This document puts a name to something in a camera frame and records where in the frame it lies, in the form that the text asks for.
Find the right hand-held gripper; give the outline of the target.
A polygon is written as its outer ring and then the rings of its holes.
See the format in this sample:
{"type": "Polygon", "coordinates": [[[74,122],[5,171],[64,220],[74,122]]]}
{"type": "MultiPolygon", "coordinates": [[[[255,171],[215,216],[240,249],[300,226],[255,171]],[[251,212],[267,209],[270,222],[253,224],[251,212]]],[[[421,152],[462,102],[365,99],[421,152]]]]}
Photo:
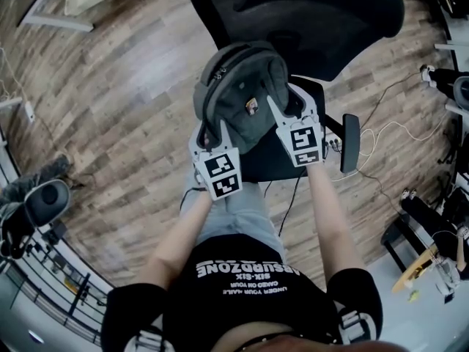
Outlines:
{"type": "Polygon", "coordinates": [[[322,128],[314,97],[302,87],[288,83],[289,90],[301,102],[300,119],[290,123],[270,95],[267,102],[277,124],[276,133],[294,167],[323,162],[322,128]]]}

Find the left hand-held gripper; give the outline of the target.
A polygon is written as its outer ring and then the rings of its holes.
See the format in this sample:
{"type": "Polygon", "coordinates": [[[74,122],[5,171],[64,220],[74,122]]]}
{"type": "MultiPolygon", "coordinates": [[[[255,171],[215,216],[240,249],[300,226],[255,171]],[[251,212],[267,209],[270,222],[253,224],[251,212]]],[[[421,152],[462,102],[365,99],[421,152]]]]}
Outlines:
{"type": "Polygon", "coordinates": [[[240,154],[232,146],[229,131],[223,119],[220,119],[220,144],[218,148],[205,149],[206,126],[199,122],[188,142],[196,182],[209,191],[212,200],[220,200],[243,189],[240,154]]]}

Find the grey backpack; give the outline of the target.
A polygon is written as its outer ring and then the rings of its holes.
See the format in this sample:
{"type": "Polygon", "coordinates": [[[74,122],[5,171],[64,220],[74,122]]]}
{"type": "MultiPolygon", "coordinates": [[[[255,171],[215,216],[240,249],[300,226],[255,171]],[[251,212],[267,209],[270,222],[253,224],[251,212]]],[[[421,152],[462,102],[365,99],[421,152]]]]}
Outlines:
{"type": "Polygon", "coordinates": [[[276,124],[267,97],[280,110],[288,105],[287,64],[266,41],[232,43],[206,64],[193,92],[196,116],[202,121],[199,142],[221,143],[225,122],[232,144],[241,154],[255,147],[276,124]]]}

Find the black mesh office chair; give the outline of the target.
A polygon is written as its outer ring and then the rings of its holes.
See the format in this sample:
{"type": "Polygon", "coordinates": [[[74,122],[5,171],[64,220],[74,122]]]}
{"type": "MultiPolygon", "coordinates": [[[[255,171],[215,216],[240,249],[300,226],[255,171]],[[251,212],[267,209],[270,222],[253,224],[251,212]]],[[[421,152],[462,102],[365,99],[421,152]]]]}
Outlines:
{"type": "Polygon", "coordinates": [[[289,83],[314,99],[325,129],[342,142],[341,172],[354,172],[360,123],[325,112],[323,81],[332,81],[362,51],[402,28],[403,0],[190,0],[217,48],[264,40],[281,55],[289,83]]]}

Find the person's right forearm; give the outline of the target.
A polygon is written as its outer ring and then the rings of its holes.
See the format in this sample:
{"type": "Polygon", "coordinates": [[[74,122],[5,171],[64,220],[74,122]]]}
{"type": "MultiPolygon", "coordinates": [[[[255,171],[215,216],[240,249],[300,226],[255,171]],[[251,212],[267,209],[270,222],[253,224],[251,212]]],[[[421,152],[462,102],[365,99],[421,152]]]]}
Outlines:
{"type": "Polygon", "coordinates": [[[325,280],[328,282],[333,275],[346,269],[364,269],[363,259],[324,165],[312,164],[306,170],[325,280]]]}

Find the person's left forearm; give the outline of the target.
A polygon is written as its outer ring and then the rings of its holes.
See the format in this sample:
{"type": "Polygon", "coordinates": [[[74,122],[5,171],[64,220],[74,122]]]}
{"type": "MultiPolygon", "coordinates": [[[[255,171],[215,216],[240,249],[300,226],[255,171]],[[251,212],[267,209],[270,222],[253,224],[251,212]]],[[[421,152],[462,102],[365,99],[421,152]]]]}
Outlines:
{"type": "Polygon", "coordinates": [[[165,232],[147,263],[134,278],[134,284],[144,283],[169,289],[185,267],[212,203],[210,194],[206,191],[198,194],[192,206],[165,232]]]}

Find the person's light jeans legs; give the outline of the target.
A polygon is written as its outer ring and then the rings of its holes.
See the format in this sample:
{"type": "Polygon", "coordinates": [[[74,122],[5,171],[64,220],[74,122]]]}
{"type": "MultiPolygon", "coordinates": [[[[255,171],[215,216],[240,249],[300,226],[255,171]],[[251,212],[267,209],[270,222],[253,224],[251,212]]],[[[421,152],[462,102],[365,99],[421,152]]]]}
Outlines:
{"type": "MultiPolygon", "coordinates": [[[[190,169],[180,215],[192,206],[200,192],[206,191],[196,190],[201,187],[195,180],[195,170],[190,169]]],[[[244,183],[241,191],[212,203],[194,249],[199,250],[202,260],[286,262],[283,244],[256,183],[244,183]]]]}

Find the person's black printed t-shirt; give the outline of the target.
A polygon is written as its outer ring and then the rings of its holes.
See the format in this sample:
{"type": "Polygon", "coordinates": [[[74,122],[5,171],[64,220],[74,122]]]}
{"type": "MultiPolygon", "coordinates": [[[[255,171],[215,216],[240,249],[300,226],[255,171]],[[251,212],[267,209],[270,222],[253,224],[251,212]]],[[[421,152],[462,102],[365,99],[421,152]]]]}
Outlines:
{"type": "Polygon", "coordinates": [[[321,290],[266,244],[222,235],[200,243],[168,289],[148,283],[114,288],[100,342],[103,352],[124,352],[157,319],[175,352],[210,352],[229,330],[253,322],[280,323],[309,339],[337,342],[349,312],[383,327],[380,295],[368,271],[340,271],[321,290]]]}

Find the round wooden table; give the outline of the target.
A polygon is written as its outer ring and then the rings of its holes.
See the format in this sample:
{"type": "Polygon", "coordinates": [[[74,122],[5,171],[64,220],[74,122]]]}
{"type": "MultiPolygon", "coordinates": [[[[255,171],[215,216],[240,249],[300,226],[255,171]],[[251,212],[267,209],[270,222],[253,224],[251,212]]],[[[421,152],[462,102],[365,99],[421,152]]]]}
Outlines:
{"type": "Polygon", "coordinates": [[[423,276],[430,268],[434,268],[440,277],[436,281],[437,289],[443,296],[451,298],[454,295],[454,288],[451,286],[451,270],[437,261],[436,245],[425,245],[409,225],[409,220],[407,216],[398,216],[388,226],[380,240],[381,245],[385,247],[401,272],[391,289],[392,293],[412,288],[414,281],[423,276]],[[409,243],[411,251],[417,254],[416,259],[409,265],[403,263],[394,248],[394,243],[402,241],[409,243]]]}

